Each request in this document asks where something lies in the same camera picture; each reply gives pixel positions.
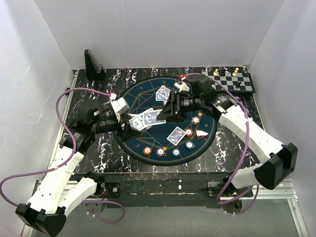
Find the blue white poker chip stack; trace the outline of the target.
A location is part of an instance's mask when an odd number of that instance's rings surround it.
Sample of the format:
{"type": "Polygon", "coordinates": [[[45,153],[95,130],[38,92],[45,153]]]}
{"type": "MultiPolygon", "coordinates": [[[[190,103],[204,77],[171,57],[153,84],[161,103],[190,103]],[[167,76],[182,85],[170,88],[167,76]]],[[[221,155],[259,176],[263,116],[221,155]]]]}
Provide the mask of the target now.
{"type": "Polygon", "coordinates": [[[159,157],[164,156],[164,154],[165,154],[165,151],[164,151],[163,148],[158,148],[158,149],[157,149],[157,155],[158,155],[159,157]]]}

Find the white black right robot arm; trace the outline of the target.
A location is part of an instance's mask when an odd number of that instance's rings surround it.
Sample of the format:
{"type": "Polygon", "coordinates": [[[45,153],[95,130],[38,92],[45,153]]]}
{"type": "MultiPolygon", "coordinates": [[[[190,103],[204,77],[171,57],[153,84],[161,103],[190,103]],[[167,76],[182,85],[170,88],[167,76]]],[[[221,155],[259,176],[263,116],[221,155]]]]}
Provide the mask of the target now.
{"type": "Polygon", "coordinates": [[[159,120],[180,122],[186,113],[203,111],[232,131],[250,149],[259,164],[236,168],[224,178],[223,189],[229,196],[237,195],[242,188],[261,185],[273,190],[295,170],[298,149],[284,144],[259,127],[249,116],[244,105],[228,90],[218,94],[213,88],[215,79],[203,74],[189,74],[178,78],[167,103],[158,115],[159,120]]]}

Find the green chips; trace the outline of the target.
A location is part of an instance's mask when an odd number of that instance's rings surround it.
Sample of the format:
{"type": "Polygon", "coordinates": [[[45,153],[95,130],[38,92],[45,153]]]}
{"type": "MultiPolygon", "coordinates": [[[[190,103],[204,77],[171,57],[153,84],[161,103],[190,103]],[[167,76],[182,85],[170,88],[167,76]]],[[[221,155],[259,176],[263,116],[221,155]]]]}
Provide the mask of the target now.
{"type": "Polygon", "coordinates": [[[195,147],[194,143],[191,141],[186,142],[185,145],[186,145],[186,148],[189,150],[191,150],[195,147]]]}

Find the blue playing card box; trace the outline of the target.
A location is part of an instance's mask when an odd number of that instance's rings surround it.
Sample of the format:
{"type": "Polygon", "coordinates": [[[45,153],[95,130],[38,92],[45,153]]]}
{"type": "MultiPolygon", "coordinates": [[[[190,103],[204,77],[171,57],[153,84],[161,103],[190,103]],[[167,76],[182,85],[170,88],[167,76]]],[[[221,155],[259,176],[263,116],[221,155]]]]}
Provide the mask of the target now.
{"type": "Polygon", "coordinates": [[[141,116],[134,116],[129,120],[130,127],[136,131],[143,131],[147,127],[145,126],[141,116]]]}

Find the deck of playing cards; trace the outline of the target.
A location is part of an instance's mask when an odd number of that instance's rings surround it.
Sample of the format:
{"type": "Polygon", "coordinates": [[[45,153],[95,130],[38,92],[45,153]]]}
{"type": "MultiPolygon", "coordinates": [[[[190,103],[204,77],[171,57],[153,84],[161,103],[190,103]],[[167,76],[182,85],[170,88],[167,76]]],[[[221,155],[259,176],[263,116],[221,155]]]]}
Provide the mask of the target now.
{"type": "Polygon", "coordinates": [[[157,125],[157,124],[164,124],[166,123],[166,120],[157,120],[157,116],[160,114],[160,110],[152,110],[152,111],[145,111],[140,115],[141,121],[145,126],[148,125],[157,125]]]}

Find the orange poker chip stack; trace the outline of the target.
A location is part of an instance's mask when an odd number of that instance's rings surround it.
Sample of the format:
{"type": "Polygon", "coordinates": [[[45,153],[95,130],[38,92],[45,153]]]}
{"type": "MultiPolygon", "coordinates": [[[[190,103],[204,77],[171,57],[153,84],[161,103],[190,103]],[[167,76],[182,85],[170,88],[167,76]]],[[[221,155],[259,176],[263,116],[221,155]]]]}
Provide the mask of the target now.
{"type": "Polygon", "coordinates": [[[151,148],[151,147],[145,147],[145,148],[143,149],[143,153],[144,153],[144,155],[146,155],[146,156],[150,155],[151,152],[152,152],[152,148],[151,148]]]}

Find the blue white chips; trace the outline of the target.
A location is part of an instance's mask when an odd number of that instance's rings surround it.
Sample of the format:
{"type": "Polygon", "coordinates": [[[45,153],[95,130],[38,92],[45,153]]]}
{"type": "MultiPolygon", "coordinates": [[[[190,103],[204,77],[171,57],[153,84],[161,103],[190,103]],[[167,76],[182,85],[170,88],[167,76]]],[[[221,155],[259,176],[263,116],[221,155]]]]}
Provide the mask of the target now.
{"type": "Polygon", "coordinates": [[[192,118],[192,124],[199,124],[199,122],[200,122],[199,117],[193,117],[192,118]]]}

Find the orange chips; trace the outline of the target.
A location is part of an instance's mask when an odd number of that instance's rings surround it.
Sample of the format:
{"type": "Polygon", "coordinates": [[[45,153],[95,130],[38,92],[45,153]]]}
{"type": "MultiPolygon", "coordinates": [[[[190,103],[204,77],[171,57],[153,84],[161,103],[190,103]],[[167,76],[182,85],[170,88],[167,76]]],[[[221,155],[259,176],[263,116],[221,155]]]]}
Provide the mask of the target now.
{"type": "Polygon", "coordinates": [[[188,138],[191,138],[191,137],[193,136],[193,134],[194,134],[193,130],[190,129],[190,128],[187,128],[187,129],[185,130],[185,133],[186,133],[185,136],[188,137],[188,138]]]}

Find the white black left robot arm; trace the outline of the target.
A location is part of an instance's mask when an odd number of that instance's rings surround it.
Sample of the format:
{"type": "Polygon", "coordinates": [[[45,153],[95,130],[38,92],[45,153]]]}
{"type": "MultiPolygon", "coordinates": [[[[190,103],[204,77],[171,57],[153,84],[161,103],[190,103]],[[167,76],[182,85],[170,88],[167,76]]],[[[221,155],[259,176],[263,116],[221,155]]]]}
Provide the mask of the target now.
{"type": "Polygon", "coordinates": [[[96,134],[115,131],[125,140],[136,133],[129,126],[132,117],[127,114],[128,109],[129,105],[123,98],[107,105],[96,101],[82,104],[77,118],[66,125],[51,171],[27,203],[16,208],[15,213],[27,226],[55,237],[63,229],[67,216],[87,197],[106,195],[105,178],[91,171],[79,178],[69,191],[65,193],[63,190],[95,141],[96,134]]]}

